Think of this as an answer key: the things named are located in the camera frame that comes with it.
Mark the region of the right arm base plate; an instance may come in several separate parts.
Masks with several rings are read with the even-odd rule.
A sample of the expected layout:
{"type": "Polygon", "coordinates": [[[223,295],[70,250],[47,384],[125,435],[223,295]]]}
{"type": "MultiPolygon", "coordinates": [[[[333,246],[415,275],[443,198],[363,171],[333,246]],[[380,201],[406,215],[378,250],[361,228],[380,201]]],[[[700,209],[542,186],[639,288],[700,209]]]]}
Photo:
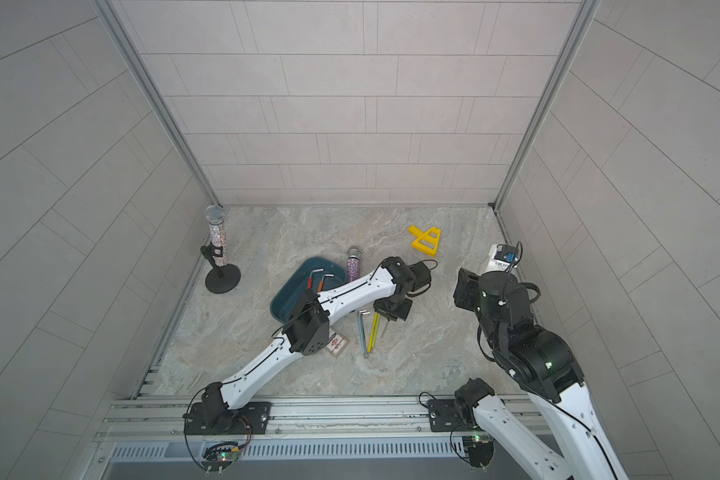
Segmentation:
{"type": "Polygon", "coordinates": [[[426,406],[432,432],[451,433],[474,430],[474,425],[463,418],[454,399],[429,398],[426,406]]]}

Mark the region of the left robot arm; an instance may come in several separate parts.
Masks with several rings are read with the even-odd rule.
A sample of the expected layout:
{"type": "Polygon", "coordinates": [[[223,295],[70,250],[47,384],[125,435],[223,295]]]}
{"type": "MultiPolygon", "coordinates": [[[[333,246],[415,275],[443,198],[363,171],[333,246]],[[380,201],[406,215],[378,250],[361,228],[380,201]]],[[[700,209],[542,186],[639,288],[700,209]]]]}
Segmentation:
{"type": "Polygon", "coordinates": [[[304,291],[267,348],[234,375],[202,390],[205,430],[231,429],[241,409],[280,371],[327,347],[330,328],[346,315],[371,303],[390,320],[406,319],[412,299],[431,285],[431,271],[426,260],[409,265],[392,256],[348,284],[319,293],[304,291]]]}

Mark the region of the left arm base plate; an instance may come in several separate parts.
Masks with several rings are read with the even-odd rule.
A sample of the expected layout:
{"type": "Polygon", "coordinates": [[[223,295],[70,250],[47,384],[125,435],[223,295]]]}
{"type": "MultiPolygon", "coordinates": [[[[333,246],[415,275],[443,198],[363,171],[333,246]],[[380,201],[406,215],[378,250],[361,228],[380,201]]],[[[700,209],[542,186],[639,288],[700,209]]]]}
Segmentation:
{"type": "Polygon", "coordinates": [[[226,410],[209,420],[201,402],[194,402],[185,413],[183,433],[186,435],[223,436],[250,433],[261,435],[266,432],[273,404],[251,402],[241,410],[226,410]]]}

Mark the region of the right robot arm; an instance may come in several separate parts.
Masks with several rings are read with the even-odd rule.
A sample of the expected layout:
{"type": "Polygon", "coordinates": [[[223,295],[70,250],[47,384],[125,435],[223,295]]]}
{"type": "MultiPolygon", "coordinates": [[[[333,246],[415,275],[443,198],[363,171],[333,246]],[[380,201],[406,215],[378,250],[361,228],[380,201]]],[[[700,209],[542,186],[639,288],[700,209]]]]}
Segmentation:
{"type": "Polygon", "coordinates": [[[572,349],[535,322],[529,294],[538,290],[509,271],[460,269],[454,303],[475,314],[494,363],[527,393],[559,449],[531,432],[482,379],[456,391],[458,414],[497,441],[532,479],[624,479],[572,349]]]}

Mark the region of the red hex key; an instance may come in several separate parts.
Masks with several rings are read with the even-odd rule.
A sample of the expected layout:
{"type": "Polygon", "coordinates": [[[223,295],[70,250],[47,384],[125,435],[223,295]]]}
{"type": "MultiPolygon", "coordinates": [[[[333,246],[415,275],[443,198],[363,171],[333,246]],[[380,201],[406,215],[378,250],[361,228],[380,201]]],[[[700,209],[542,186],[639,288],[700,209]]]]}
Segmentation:
{"type": "Polygon", "coordinates": [[[317,269],[311,270],[308,273],[307,279],[306,279],[306,288],[308,290],[315,289],[315,286],[314,286],[315,280],[321,280],[322,279],[321,275],[323,274],[323,272],[324,272],[323,268],[317,268],[317,269]]]}

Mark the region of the blue hex key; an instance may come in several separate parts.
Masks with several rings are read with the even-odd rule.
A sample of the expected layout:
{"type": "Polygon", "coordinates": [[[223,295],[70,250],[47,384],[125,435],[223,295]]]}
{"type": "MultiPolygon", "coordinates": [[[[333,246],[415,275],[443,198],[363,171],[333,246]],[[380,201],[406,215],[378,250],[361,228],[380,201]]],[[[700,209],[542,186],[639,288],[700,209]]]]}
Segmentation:
{"type": "Polygon", "coordinates": [[[365,327],[364,327],[364,318],[366,316],[369,316],[371,314],[370,311],[361,309],[357,312],[357,325],[358,325],[358,332],[360,337],[360,347],[361,352],[364,358],[368,357],[368,351],[366,346],[366,334],[365,334],[365,327]]]}

